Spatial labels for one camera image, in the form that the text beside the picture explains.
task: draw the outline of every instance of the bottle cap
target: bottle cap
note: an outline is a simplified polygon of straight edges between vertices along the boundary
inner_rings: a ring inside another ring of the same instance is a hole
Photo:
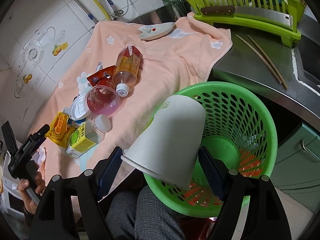
[[[117,85],[116,92],[120,97],[125,97],[129,92],[129,87],[127,84],[120,83]]]
[[[95,119],[96,127],[100,132],[107,132],[111,129],[111,122],[104,114],[100,114]]]

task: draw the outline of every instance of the person's hand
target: person's hand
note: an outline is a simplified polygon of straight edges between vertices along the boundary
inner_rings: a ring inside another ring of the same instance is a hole
[[[45,190],[45,182],[42,179],[42,174],[39,171],[37,172],[37,175],[36,175],[36,184],[38,186],[36,188],[36,193],[42,194]],[[29,213],[34,215],[36,213],[37,204],[29,196],[29,194],[27,192],[28,187],[29,187],[29,181],[27,179],[21,179],[20,183],[18,185],[18,191],[19,191],[21,198],[24,202],[24,206],[25,206],[26,210]]]

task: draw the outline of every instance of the floor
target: floor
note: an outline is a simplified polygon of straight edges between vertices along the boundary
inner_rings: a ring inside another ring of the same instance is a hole
[[[288,195],[284,194],[282,191],[278,189],[276,190],[288,218],[292,240],[296,240],[308,225],[313,213]],[[248,207],[249,205],[245,205],[241,210],[236,231],[233,234],[232,240],[239,240],[241,237],[248,213]]]

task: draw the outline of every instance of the chopsticks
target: chopsticks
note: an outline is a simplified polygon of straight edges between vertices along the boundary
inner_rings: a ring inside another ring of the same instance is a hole
[[[261,60],[262,62],[267,66],[267,68],[270,70],[272,75],[275,77],[279,85],[283,85],[285,90],[288,90],[288,86],[286,82],[284,81],[283,77],[281,76],[280,72],[276,68],[276,66],[273,64],[271,59],[268,57],[268,55],[264,52],[264,50],[254,41],[253,38],[251,38],[248,35],[248,38],[252,41],[252,43],[258,48],[258,50],[263,54],[263,56],[253,47],[251,46],[247,41],[245,41],[243,38],[241,38],[238,34],[236,36],[244,42]]]

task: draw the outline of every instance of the gray plaid pants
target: gray plaid pants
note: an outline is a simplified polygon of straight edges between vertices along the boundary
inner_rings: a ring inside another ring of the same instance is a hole
[[[119,192],[106,222],[115,240],[185,240],[176,212],[145,186],[140,193]]]

